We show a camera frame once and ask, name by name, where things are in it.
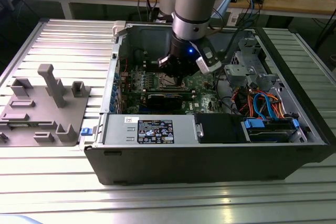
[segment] warning label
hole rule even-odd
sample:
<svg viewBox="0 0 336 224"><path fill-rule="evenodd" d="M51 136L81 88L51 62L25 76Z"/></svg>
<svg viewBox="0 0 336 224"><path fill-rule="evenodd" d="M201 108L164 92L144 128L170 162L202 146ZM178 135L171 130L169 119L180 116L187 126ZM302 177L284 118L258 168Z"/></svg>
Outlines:
<svg viewBox="0 0 336 224"><path fill-rule="evenodd" d="M139 120L139 144L173 144L174 130L172 120Z"/></svg>

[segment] green circuit board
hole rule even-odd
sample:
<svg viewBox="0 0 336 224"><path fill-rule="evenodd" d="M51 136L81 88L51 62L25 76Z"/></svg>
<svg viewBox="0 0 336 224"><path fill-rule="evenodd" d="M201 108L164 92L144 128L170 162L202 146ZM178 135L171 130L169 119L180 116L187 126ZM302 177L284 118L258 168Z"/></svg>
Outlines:
<svg viewBox="0 0 336 224"><path fill-rule="evenodd" d="M149 111L146 98L150 94L178 95L184 101L178 110L166 114L222 113L214 90L215 80L212 74L196 73L186 77L181 86L176 86L174 79L164 73L146 72L135 67L124 78L122 89L125 114L163 114L163 111Z"/></svg>

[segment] slotted aluminum surface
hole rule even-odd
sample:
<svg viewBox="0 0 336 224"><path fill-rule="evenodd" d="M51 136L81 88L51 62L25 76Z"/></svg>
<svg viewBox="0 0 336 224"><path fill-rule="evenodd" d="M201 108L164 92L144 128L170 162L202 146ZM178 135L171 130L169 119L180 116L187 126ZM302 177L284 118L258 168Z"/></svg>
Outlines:
<svg viewBox="0 0 336 224"><path fill-rule="evenodd" d="M61 37L50 32L51 26L57 27ZM48 41L48 52L23 53L24 60L13 71L14 76L17 72L29 75L29 70L36 69L41 60L57 62L56 70L67 70L65 85L78 79L90 83L92 105L86 111L90 119L84 119L87 126L97 123L104 87L104 78L92 79L89 72L107 71L108 56L102 51L110 50L93 49L92 45L113 42L111 34L97 42L103 33L96 32L96 27L111 29L112 23L51 20L42 32L37 32L33 45L33 49L41 50L47 44L39 47L39 43ZM69 30L80 37L70 35ZM86 50L96 50L98 56L55 56L52 48L63 48L66 43L72 47L83 43L79 50L91 47ZM92 69L88 70L87 63L92 64ZM75 72L80 76L76 77L71 71L82 73ZM29 80L33 85L44 84L33 71ZM13 77L8 76L0 89L2 104L11 94L11 82ZM285 181L104 186L77 146L0 148L0 185L1 213L27 215L42 223L336 223L335 155L321 164L299 169Z"/></svg>
<svg viewBox="0 0 336 224"><path fill-rule="evenodd" d="M286 29L264 28L264 31L336 135L336 82L332 73L301 36ZM268 57L266 63L273 73L277 72Z"/></svg>

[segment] silver metal frame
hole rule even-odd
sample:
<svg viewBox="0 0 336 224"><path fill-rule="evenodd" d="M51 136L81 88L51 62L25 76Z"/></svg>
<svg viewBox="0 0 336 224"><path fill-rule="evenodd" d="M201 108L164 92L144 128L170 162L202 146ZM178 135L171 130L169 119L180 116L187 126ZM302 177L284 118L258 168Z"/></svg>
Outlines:
<svg viewBox="0 0 336 224"><path fill-rule="evenodd" d="M286 180L266 182L103 186L78 146L0 148L0 167L0 212L41 223L331 224L336 220L336 155L305 165Z"/></svg>

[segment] table leg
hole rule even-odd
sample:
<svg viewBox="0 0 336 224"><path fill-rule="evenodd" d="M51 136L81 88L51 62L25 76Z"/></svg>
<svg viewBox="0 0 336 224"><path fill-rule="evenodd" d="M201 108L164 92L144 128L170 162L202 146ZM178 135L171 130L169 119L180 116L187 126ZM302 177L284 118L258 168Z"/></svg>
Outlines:
<svg viewBox="0 0 336 224"><path fill-rule="evenodd" d="M73 19L73 14L70 8L70 2L67 0L61 0L60 1L61 6L62 6L62 10L64 13L64 18L65 19Z"/></svg>
<svg viewBox="0 0 336 224"><path fill-rule="evenodd" d="M12 4L12 0L0 0L0 3L2 3L9 10L14 10L15 9L13 4Z"/></svg>

